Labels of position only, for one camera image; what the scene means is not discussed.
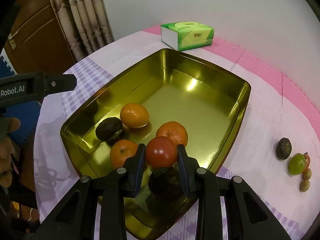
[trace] green tissue package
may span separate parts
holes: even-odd
[[[179,51],[211,45],[213,34],[212,27],[197,22],[161,25],[161,40]]]

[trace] tomato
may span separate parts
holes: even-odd
[[[305,153],[303,156],[306,158],[306,167],[303,170],[303,172],[305,172],[305,171],[307,171],[307,169],[309,168],[309,165],[310,165],[310,156],[308,155],[308,153]]]
[[[145,159],[153,168],[170,168],[178,159],[178,150],[171,139],[158,136],[147,144]]]

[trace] pink tablecloth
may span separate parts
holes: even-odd
[[[40,219],[43,220],[78,180],[60,138],[65,120],[101,86],[123,70],[166,48],[159,26],[134,33],[98,50],[73,66],[78,85],[73,92],[48,96],[36,129],[34,168]],[[215,37],[211,46],[186,53],[213,62],[247,80],[252,92],[237,139],[218,175],[240,175],[264,200],[292,239],[300,239],[320,211],[320,113],[283,73],[250,52]],[[275,158],[274,145],[282,137],[293,153],[309,152],[311,187],[299,192],[300,177],[286,174],[286,162]],[[222,201],[224,238],[226,218]],[[194,239],[195,204],[161,239]],[[99,234],[100,207],[96,218]]]

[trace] metal tray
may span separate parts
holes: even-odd
[[[250,91],[248,82],[213,63],[161,49],[90,97],[63,124],[61,138],[79,176],[105,176],[113,169],[110,147],[97,139],[95,129],[103,119],[119,117],[123,105],[139,103],[148,110],[149,123],[126,128],[127,139],[147,144],[161,124],[177,121],[188,132],[188,155],[216,172],[237,136]],[[196,201],[157,199],[148,188],[150,173],[145,171],[139,195],[124,200],[127,230],[138,239],[158,238]]]

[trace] dark rotten fruit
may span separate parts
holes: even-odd
[[[148,187],[153,195],[167,201],[183,195],[179,172],[173,167],[156,169],[150,175]]]
[[[106,118],[96,128],[96,136],[100,141],[115,143],[124,136],[123,124],[119,118]]]
[[[291,150],[290,140],[288,138],[281,138],[276,146],[276,155],[280,160],[285,160],[290,156]]]

